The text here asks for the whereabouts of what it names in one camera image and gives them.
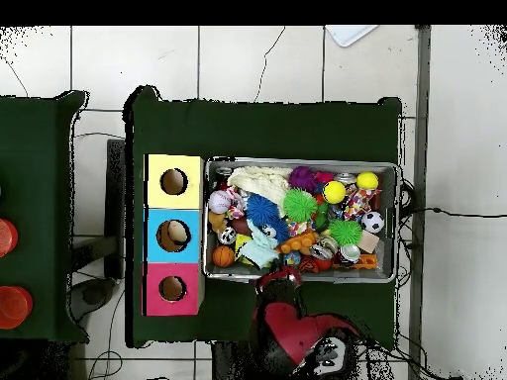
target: pink box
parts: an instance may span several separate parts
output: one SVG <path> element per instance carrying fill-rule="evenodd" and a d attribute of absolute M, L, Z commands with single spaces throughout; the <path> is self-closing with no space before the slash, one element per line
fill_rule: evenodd
<path fill-rule="evenodd" d="M 183 283 L 180 300 L 168 301 L 160 294 L 166 277 L 178 277 Z M 198 263 L 149 263 L 147 273 L 147 316 L 193 316 L 204 298 L 204 276 Z"/>

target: yellow box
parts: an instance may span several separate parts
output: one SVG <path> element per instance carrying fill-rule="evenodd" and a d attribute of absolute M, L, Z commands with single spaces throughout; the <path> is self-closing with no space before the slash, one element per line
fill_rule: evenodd
<path fill-rule="evenodd" d="M 162 176 L 166 172 L 184 180 L 182 192 L 170 195 L 163 190 Z M 148 206 L 174 210 L 202 209 L 202 176 L 203 161 L 199 156 L 149 154 L 148 173 L 145 168 L 145 180 L 148 182 Z"/>

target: blue box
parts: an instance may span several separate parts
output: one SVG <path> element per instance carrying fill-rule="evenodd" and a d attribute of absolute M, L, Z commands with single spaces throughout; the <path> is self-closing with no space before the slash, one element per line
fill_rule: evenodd
<path fill-rule="evenodd" d="M 201 210 L 148 209 L 148 262 L 184 262 L 197 263 L 200 260 Z M 156 241 L 158 227 L 166 221 L 177 220 L 190 230 L 190 242 L 176 252 L 168 252 Z"/>

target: green table cover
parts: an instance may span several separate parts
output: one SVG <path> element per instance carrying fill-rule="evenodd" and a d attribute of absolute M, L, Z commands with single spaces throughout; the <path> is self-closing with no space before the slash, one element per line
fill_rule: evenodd
<path fill-rule="evenodd" d="M 155 88 L 138 88 L 124 111 L 127 158 L 134 164 L 134 172 L 128 172 L 134 196 L 133 230 L 127 228 L 134 237 L 127 246 L 127 258 L 133 259 L 133 270 L 127 274 L 128 344 L 139 346 L 150 339 L 244 340 L 255 304 L 252 285 L 207 279 L 197 316 L 142 315 L 145 153 L 200 155 L 204 159 L 224 155 L 396 163 L 400 113 L 397 98 L 385 98 L 378 104 L 164 102 Z M 128 208 L 128 220 L 129 216 L 132 208 Z M 394 282 L 308 282 L 303 286 L 309 312 L 350 317 L 388 349 L 394 340 L 394 295 Z"/>
<path fill-rule="evenodd" d="M 0 97 L 0 218 L 17 247 L 0 258 L 0 285 L 26 288 L 32 313 L 0 338 L 86 341 L 66 311 L 70 280 L 70 134 L 85 92 L 54 99 Z"/>

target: pink ball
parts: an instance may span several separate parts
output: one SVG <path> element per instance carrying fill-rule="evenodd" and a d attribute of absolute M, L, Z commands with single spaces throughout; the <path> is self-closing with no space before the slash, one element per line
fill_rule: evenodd
<path fill-rule="evenodd" d="M 215 214 L 224 214 L 231 207 L 231 197 L 226 191 L 215 191 L 208 200 L 209 209 Z"/>

